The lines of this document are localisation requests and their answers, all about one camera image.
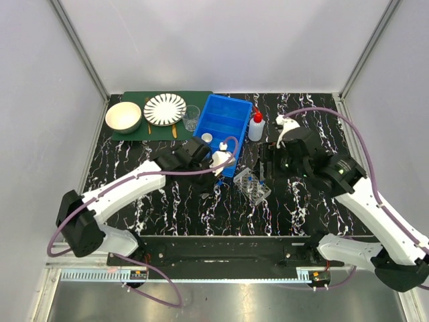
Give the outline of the clear tube rack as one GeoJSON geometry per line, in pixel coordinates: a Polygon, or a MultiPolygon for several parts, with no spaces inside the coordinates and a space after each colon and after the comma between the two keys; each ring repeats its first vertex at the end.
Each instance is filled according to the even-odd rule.
{"type": "Polygon", "coordinates": [[[258,180],[258,177],[249,168],[245,168],[233,178],[235,186],[249,199],[250,203],[255,206],[262,203],[271,194],[271,189],[265,183],[263,188],[259,187],[258,180]],[[249,174],[253,177],[251,183],[247,182],[247,176],[249,174]]]}

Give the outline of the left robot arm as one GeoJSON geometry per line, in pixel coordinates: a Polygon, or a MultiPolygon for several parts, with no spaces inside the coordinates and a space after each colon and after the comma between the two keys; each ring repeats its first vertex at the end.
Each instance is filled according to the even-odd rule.
{"type": "Polygon", "coordinates": [[[135,170],[101,188],[78,194],[71,190],[64,194],[56,219],[57,234],[64,236],[77,258],[95,251],[116,253],[132,266],[145,256],[137,233],[107,225],[110,217],[140,197],[163,189],[180,176],[190,177],[191,183],[202,186],[213,183],[225,167],[231,153],[211,152],[200,138],[185,144],[158,150],[135,170]]]}

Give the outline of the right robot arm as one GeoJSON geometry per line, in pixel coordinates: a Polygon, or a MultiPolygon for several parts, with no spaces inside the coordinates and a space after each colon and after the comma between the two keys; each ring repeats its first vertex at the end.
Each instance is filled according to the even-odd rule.
{"type": "Polygon", "coordinates": [[[263,145],[260,162],[268,177],[291,174],[305,178],[353,212],[377,238],[375,243],[365,243],[319,231],[299,247],[298,259],[313,266],[324,261],[352,264],[374,273],[398,292],[425,287],[428,238],[388,208],[373,188],[375,181],[355,159],[292,140],[263,145]]]}

